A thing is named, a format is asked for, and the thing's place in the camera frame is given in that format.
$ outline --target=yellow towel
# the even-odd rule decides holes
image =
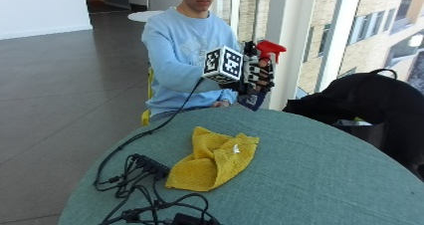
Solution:
[[[197,127],[193,135],[194,153],[173,167],[168,188],[209,191],[247,167],[258,144],[258,137],[239,133],[237,137]]]

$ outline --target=green table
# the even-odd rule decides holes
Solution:
[[[161,122],[140,128],[116,146]],[[210,202],[209,212],[221,224],[424,224],[424,183],[411,172],[356,137],[285,112],[251,112],[239,107],[185,112],[116,154],[103,178],[122,172],[125,159],[134,153],[173,167],[193,152],[196,126],[230,136],[242,132],[259,137],[246,170],[202,193]],[[69,198],[63,225],[100,224],[121,202],[114,190],[99,192],[92,184],[105,156],[93,164]],[[165,188],[162,181],[160,193],[166,200],[174,200],[190,192]],[[200,199],[188,203],[204,206]],[[148,205],[141,193],[134,193],[124,209]],[[174,218],[177,212],[200,216],[200,212],[172,208],[160,212],[160,219]]]

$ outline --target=tiled floor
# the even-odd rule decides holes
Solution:
[[[91,164],[141,125],[148,53],[130,13],[0,41],[2,225],[57,224]]]

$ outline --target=black bag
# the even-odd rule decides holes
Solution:
[[[390,71],[395,79],[378,73]],[[375,145],[416,175],[424,165],[424,96],[396,80],[392,70],[348,75],[331,82],[320,92],[289,100],[285,109],[322,121]],[[356,118],[371,125],[343,125]]]

